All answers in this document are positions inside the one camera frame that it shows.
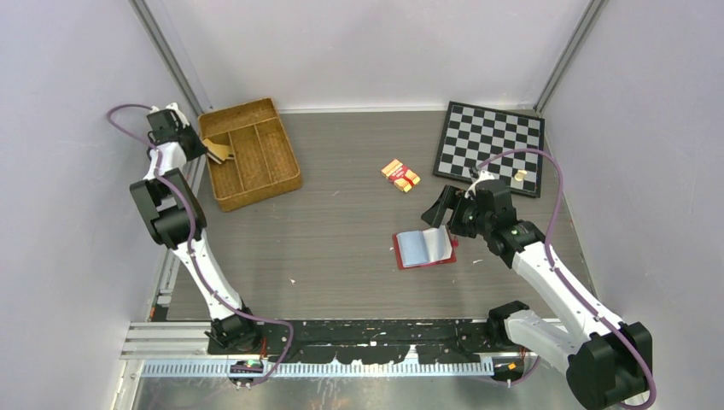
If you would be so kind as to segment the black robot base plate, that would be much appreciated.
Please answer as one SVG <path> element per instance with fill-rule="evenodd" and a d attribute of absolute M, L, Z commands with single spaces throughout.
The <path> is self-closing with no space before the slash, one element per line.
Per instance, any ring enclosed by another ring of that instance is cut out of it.
<path fill-rule="evenodd" d="M 327 319 L 293 320 L 285 325 L 257 325 L 250 348 L 223 348 L 210 341 L 209 354 L 263 354 L 275 362 L 343 365 L 400 363 L 417 356 L 425 365 L 467 364 L 491 354 L 520 364 L 534 357 L 529 350 L 496 343 L 481 319 Z"/>

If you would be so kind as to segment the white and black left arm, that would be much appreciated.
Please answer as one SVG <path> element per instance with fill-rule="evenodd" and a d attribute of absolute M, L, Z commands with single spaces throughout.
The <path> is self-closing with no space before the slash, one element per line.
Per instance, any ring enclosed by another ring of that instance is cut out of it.
<path fill-rule="evenodd" d="M 147 120 L 150 166 L 131 185 L 131 197 L 152 239 L 173 252 L 203 295 L 211 347 L 253 353 L 262 332 L 222 273 L 208 245 L 205 214 L 182 172 L 188 162 L 206 155 L 206 146 L 175 102 L 150 107 Z"/>

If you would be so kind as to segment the red leather card holder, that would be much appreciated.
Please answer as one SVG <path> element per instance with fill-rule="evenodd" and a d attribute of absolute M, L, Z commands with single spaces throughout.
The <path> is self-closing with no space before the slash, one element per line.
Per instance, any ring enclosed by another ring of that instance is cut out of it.
<path fill-rule="evenodd" d="M 404 231 L 392 236 L 393 250 L 400 270 L 430 267 L 457 261 L 455 238 L 443 226 L 423 231 Z"/>

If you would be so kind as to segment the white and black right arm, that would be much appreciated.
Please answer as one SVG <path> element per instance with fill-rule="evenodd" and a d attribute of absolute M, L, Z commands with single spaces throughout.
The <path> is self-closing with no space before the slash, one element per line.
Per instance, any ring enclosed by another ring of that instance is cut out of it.
<path fill-rule="evenodd" d="M 627 407 L 641 394 L 648 395 L 643 408 L 656 400 L 651 333 L 640 322 L 626 323 L 581 285 L 540 229 L 518 218 L 504 182 L 479 180 L 467 189 L 447 185 L 421 218 L 459 237 L 482 237 L 560 320 L 560 326 L 552 325 L 524 303 L 509 302 L 488 313 L 493 347 L 533 351 L 565 376 L 586 409 Z"/>

